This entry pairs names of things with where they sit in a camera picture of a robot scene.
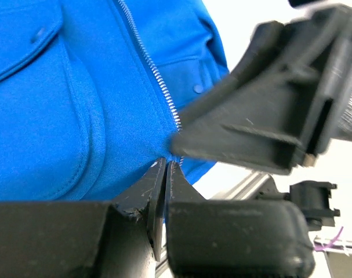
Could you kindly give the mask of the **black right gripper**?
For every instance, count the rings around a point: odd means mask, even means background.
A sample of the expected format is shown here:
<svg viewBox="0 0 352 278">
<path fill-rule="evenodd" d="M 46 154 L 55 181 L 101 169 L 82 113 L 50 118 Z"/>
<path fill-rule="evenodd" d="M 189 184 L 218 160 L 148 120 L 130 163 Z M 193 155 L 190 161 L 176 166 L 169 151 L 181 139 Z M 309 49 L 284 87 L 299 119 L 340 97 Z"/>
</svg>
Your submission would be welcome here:
<svg viewBox="0 0 352 278">
<path fill-rule="evenodd" d="M 175 154 L 280 175 L 332 138 L 352 141 L 352 8 L 259 24 L 233 71 L 180 117 Z"/>
</svg>

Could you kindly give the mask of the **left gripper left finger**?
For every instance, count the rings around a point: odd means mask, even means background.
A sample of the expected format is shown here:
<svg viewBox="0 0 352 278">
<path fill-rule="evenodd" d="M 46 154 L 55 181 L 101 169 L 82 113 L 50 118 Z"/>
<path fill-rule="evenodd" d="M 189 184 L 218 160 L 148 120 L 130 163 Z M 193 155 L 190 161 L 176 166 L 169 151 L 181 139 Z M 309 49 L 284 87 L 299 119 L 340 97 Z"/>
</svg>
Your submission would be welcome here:
<svg viewBox="0 0 352 278">
<path fill-rule="evenodd" d="M 110 201 L 0 202 L 0 277 L 153 277 L 166 161 Z"/>
</svg>

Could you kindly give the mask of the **blue zip-up jacket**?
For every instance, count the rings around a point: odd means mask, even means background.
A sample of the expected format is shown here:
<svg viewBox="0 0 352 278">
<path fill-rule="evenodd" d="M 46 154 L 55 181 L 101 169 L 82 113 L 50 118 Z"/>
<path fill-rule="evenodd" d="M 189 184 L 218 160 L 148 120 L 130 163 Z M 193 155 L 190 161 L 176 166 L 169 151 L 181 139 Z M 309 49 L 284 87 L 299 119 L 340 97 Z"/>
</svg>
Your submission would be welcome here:
<svg viewBox="0 0 352 278">
<path fill-rule="evenodd" d="M 228 73 L 202 1 L 0 1 L 0 201 L 109 200 Z"/>
</svg>

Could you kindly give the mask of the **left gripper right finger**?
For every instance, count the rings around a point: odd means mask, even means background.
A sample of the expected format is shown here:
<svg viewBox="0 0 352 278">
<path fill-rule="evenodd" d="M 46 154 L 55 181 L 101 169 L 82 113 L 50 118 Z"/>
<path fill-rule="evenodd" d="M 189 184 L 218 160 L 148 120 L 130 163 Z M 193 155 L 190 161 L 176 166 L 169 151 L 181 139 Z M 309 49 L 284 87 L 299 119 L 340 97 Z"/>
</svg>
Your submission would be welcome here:
<svg viewBox="0 0 352 278">
<path fill-rule="evenodd" d="M 207 200 L 170 162 L 166 245 L 174 277 L 309 277 L 315 268 L 304 215 L 284 200 Z"/>
</svg>

